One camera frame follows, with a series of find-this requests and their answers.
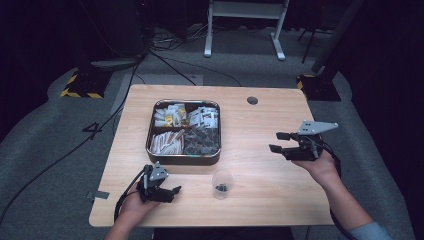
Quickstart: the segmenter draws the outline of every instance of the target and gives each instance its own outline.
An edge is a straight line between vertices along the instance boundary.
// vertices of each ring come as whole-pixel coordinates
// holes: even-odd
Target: metal stand leg
[[[213,16],[213,0],[209,1],[209,11],[208,11],[208,35],[206,36],[205,43],[205,57],[211,57],[212,55],[212,16]]]
[[[280,40],[278,39],[281,32],[281,27],[283,26],[284,18],[286,17],[287,8],[289,6],[289,0],[285,0],[283,3],[283,8],[281,9],[281,15],[278,19],[277,24],[277,32],[271,33],[271,40],[274,44],[275,51],[277,52],[277,58],[278,60],[284,61],[286,59],[286,56],[284,55],[283,49],[281,48]]]

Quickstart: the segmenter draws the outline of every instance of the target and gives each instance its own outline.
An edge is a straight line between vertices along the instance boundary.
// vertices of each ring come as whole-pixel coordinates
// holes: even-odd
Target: black equipment
[[[116,221],[119,216],[119,210],[121,209],[125,198],[128,195],[133,194],[128,193],[128,191],[140,176],[141,181],[137,184],[137,192],[139,193],[143,203],[146,201],[170,203],[174,200],[174,195],[180,192],[181,186],[172,190],[160,188],[160,185],[165,181],[165,178],[169,176],[169,173],[160,165],[159,162],[156,162],[154,166],[146,164],[143,170],[134,178],[116,203],[114,221]]]

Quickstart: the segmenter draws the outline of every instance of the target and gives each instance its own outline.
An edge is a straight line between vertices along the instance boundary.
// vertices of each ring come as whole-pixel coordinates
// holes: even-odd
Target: sleeve
[[[387,230],[377,222],[372,222],[362,227],[358,227],[349,231],[352,236],[358,240],[379,239],[391,240]]]

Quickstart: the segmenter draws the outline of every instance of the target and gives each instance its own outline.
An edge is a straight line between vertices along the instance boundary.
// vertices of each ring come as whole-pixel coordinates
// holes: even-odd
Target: wooden table
[[[251,105],[250,96],[259,102]],[[221,109],[222,151],[212,166],[164,166],[170,176],[161,185],[182,186],[172,203],[162,203],[142,226],[294,226],[333,224],[322,188],[302,168],[271,153],[269,144],[298,146],[277,140],[276,132],[296,131],[312,120],[297,89],[133,85],[111,147],[90,215],[93,226],[113,225],[115,204],[145,164],[152,164],[145,144],[154,104],[162,99],[212,100]],[[212,195],[211,175],[227,169],[235,178],[228,198]]]

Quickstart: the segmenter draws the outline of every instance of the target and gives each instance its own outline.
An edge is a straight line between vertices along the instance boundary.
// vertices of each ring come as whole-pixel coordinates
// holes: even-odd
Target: metal tray
[[[153,142],[153,136],[157,136],[160,135],[162,133],[165,132],[174,132],[177,133],[180,130],[184,129],[184,134],[183,137],[185,139],[185,137],[187,136],[187,134],[189,134],[190,131],[192,131],[194,128],[196,128],[195,126],[189,127],[189,126],[184,126],[184,127],[156,127],[155,126],[155,113],[156,113],[156,109],[166,109],[168,108],[169,105],[174,105],[174,104],[184,104],[185,105],[185,110],[187,113],[187,118],[188,118],[188,114],[196,109],[198,109],[198,107],[212,107],[215,108],[218,112],[218,116],[217,116],[217,126],[214,130],[211,131],[217,131],[217,135],[214,135],[214,143],[217,144],[217,151],[215,153],[210,153],[210,154],[184,154],[184,152],[182,154],[178,154],[178,155],[165,155],[165,154],[158,154],[158,153],[153,153],[150,149],[150,146]],[[220,108],[219,105],[216,102],[213,101],[208,101],[208,100],[160,100],[158,101],[154,107],[153,107],[153,113],[152,113],[152,118],[150,121],[150,127],[149,127],[149,134],[147,135],[147,141],[146,141],[146,151],[147,154],[149,155],[150,161],[155,163],[157,161],[160,162],[161,165],[196,165],[196,166],[210,166],[213,165],[215,163],[218,162],[219,160],[219,156],[221,153],[221,112],[220,112]]]

